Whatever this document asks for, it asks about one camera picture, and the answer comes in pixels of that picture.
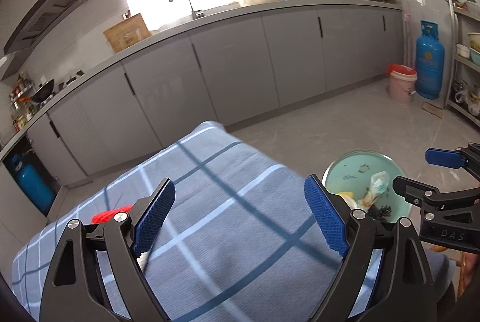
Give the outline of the yellow sponge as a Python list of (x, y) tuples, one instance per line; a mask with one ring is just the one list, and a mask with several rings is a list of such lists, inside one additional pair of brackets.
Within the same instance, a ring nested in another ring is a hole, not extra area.
[(349, 191), (342, 191), (337, 194), (340, 196), (349, 206), (356, 206), (356, 200), (354, 194)]

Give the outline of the red foam net sleeve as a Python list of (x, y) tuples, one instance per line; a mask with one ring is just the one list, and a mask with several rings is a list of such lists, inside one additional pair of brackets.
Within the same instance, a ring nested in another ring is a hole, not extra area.
[(105, 223), (120, 212), (129, 212), (132, 207), (133, 207), (132, 205), (128, 205), (128, 206), (123, 206), (123, 207), (119, 207), (119, 208), (104, 211), (104, 212), (99, 212), (91, 218), (91, 222), (93, 224)]

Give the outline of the black foam net sleeve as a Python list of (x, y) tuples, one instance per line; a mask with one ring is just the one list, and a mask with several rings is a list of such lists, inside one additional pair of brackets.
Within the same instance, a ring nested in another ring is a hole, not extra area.
[(379, 220), (381, 222), (387, 222), (390, 219), (390, 216), (391, 216), (391, 206), (386, 205), (386, 206), (382, 206), (382, 207), (378, 208), (375, 205), (372, 205), (368, 209), (368, 215), (371, 218), (374, 218), (374, 220)]

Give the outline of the green printed plastic bag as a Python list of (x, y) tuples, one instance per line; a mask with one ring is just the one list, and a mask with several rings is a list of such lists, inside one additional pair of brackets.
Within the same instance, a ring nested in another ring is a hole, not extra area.
[(387, 171), (372, 175), (369, 187), (364, 197), (357, 201), (357, 206), (367, 212), (387, 192), (390, 181), (391, 178)]

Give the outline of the white paper cup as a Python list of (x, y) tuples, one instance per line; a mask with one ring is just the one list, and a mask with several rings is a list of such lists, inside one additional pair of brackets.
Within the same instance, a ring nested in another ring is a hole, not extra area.
[(139, 268), (141, 269), (142, 272), (146, 270), (146, 266), (148, 265), (150, 257), (150, 252), (146, 251), (140, 254), (140, 256), (137, 258), (137, 264)]

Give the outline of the grey kitchen counter cabinets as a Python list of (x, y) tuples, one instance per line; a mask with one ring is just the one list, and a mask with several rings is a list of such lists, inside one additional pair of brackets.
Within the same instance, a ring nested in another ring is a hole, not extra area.
[(50, 192), (141, 159), (202, 121), (232, 126), (384, 74), (403, 58), (397, 7), (296, 4), (172, 30), (62, 90), (36, 115), (25, 154)]

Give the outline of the metal storage shelf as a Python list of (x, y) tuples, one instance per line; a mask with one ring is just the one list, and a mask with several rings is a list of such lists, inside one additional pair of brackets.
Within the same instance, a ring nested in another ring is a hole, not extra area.
[(444, 106), (479, 124), (479, 4), (446, 0), (451, 25), (450, 68)]

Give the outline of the pink bucket with red bag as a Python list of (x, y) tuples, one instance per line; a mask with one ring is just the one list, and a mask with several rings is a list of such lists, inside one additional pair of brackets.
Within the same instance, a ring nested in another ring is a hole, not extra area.
[(409, 104), (416, 93), (416, 70), (403, 64), (391, 64), (387, 70), (389, 76), (388, 94), (395, 103)]

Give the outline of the blue checked tablecloth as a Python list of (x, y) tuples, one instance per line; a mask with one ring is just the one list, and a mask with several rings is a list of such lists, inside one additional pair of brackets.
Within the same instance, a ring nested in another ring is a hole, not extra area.
[(306, 321), (340, 256), (304, 198), (304, 179), (213, 121), (53, 220), (11, 266), (11, 288), (40, 313), (49, 263), (67, 223), (134, 204), (169, 178), (176, 198), (145, 267), (174, 321)]

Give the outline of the blue gas cylinder in cabinet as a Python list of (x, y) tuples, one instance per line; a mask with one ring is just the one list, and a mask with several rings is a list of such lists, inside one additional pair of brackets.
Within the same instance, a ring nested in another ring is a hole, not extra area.
[(14, 155), (10, 164), (14, 171), (14, 179), (20, 189), (32, 204), (44, 216), (47, 216), (55, 199), (54, 191), (45, 183), (35, 167), (25, 163), (19, 155)]

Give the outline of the spice rack with bottles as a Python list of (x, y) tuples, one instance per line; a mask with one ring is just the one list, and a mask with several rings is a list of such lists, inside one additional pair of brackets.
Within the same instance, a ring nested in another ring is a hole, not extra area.
[(37, 112), (32, 102), (36, 88), (26, 70), (16, 76), (16, 83), (10, 93), (11, 123), (15, 132), (19, 132)]

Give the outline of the black wok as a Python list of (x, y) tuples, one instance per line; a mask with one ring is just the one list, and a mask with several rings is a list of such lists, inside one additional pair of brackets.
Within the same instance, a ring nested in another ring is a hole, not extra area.
[(42, 85), (32, 96), (22, 96), (18, 99), (19, 103), (32, 101), (33, 103), (43, 103), (55, 94), (55, 80), (51, 79)]

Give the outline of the wooden cutting board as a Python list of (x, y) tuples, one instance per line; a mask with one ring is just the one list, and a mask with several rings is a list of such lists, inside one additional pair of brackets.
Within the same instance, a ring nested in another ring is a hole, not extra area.
[(121, 52), (152, 36), (140, 13), (103, 31), (114, 53)]

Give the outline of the range hood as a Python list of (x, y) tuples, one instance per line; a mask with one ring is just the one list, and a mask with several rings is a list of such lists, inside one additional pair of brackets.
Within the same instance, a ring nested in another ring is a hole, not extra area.
[(81, 3), (81, 0), (38, 0), (5, 43), (4, 53), (11, 54), (35, 48), (59, 22), (70, 15)]

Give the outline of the blue gas cylinder by wall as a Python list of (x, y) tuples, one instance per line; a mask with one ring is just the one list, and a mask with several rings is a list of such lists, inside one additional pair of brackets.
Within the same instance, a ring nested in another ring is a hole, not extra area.
[(443, 84), (445, 48), (439, 41), (437, 23), (422, 20), (421, 32), (416, 40), (416, 92), (424, 98), (436, 100)]

